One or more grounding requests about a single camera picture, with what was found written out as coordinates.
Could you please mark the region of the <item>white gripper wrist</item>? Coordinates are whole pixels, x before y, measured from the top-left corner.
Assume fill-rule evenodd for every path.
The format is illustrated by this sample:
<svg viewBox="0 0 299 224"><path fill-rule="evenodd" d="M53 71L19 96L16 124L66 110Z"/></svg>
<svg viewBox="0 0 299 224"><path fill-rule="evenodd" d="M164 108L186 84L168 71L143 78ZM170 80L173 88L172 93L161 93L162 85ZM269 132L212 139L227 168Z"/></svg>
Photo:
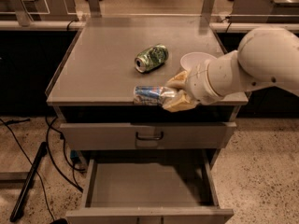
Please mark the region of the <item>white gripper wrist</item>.
<svg viewBox="0 0 299 224"><path fill-rule="evenodd" d="M209 82L207 69L208 63L203 62L194 66L190 73L182 71L170 78L165 86L181 89L181 91L174 98L166 99L163 103L163 109L169 112L179 112L194 109L198 103L211 105L222 100L223 97L214 91Z"/></svg>

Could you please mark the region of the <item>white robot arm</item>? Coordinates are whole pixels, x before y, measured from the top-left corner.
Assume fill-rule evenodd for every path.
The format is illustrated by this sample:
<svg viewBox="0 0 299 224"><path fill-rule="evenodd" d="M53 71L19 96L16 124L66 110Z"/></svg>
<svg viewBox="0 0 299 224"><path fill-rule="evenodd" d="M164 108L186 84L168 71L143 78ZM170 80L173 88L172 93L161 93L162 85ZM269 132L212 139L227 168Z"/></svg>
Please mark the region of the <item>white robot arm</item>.
<svg viewBox="0 0 299 224"><path fill-rule="evenodd" d="M163 102L163 109L170 112L269 87L299 95L299 38L280 27L260 27L248 32L238 49L182 67L182 72L166 82L168 88L178 91Z"/></svg>

